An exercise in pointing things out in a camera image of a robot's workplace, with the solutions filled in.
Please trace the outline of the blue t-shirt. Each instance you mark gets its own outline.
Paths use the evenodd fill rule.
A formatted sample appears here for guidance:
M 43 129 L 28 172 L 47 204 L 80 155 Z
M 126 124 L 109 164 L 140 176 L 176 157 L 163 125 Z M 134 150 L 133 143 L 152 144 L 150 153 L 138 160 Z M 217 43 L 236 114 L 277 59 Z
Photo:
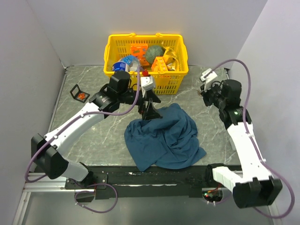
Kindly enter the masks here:
M 162 107 L 158 112 L 162 118 L 133 120 L 124 132 L 127 149 L 139 171 L 152 165 L 182 169 L 206 156 L 197 138 L 196 123 L 179 104 Z

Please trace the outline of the orange leaf brooch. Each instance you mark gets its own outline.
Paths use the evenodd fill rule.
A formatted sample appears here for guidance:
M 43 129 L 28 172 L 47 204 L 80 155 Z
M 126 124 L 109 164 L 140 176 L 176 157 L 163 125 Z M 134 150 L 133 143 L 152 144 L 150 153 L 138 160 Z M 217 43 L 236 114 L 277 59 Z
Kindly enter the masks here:
M 85 99 L 85 93 L 80 93 L 79 95 L 78 95 L 78 98 L 79 99 L 81 99 L 81 100 L 83 100 L 83 99 Z

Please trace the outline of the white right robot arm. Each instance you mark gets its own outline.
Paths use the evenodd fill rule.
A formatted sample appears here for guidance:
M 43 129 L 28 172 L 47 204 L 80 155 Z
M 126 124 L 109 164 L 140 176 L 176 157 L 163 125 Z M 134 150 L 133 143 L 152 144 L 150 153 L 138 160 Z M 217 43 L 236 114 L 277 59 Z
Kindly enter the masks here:
M 242 169 L 242 175 L 238 175 L 224 164 L 208 165 L 205 182 L 210 187 L 219 183 L 230 190 L 240 209 L 268 206 L 273 204 L 283 185 L 262 165 L 261 155 L 253 146 L 253 124 L 248 113 L 242 117 L 247 110 L 240 105 L 240 94 L 241 83 L 236 80 L 205 81 L 201 86 L 205 105 L 214 105 L 219 110 Z

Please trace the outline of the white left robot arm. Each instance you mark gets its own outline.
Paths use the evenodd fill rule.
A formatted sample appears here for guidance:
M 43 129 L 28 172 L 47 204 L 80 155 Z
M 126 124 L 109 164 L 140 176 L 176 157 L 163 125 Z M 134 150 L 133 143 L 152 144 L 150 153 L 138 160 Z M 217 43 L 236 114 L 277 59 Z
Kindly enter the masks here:
M 128 72 L 117 71 L 83 108 L 63 125 L 46 135 L 36 134 L 31 139 L 31 160 L 50 179 L 73 179 L 81 188 L 90 187 L 95 181 L 93 172 L 83 163 L 69 161 L 64 154 L 88 129 L 108 116 L 118 116 L 120 104 L 138 107 L 143 120 L 161 118 L 153 103 L 160 103 L 154 93 L 153 76 L 138 75 L 136 90 L 130 87 Z

